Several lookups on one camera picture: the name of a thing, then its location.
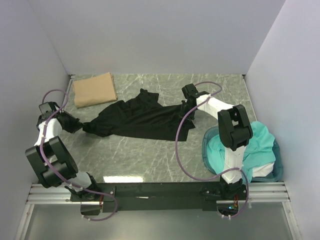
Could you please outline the black t-shirt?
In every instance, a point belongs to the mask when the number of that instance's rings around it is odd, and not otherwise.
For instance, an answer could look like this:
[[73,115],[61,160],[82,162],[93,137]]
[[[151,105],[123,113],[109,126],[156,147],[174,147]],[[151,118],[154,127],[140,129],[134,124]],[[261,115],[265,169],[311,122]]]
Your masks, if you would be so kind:
[[83,131],[99,137],[122,137],[174,141],[182,120],[182,105],[162,106],[159,94],[140,89],[128,101],[117,101],[96,118],[83,123]]

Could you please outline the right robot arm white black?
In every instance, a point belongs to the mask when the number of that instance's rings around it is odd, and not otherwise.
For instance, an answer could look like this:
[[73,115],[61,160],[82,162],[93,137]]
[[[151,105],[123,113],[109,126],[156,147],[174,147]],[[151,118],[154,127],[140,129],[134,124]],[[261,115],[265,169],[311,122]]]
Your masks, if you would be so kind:
[[[230,200],[241,189],[244,152],[253,137],[252,127],[243,105],[231,105],[214,98],[207,92],[185,93],[182,110],[186,112],[182,118],[175,137],[175,155],[181,170],[190,178],[197,181],[209,181],[220,177],[219,195],[222,199]],[[182,166],[178,154],[178,138],[186,118],[194,110],[201,110],[213,116],[218,121],[219,138],[224,146],[223,171],[208,178],[196,178],[190,175]]]

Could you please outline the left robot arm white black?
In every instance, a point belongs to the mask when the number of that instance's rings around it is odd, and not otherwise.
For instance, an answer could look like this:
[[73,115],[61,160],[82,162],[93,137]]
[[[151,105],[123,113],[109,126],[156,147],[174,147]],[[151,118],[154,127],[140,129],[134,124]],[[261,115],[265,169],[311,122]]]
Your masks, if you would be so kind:
[[100,188],[92,175],[79,171],[74,158],[60,139],[62,130],[70,124],[57,117],[39,117],[39,135],[33,147],[25,151],[38,182],[45,188],[65,185],[70,191],[83,195],[88,201],[96,200]]

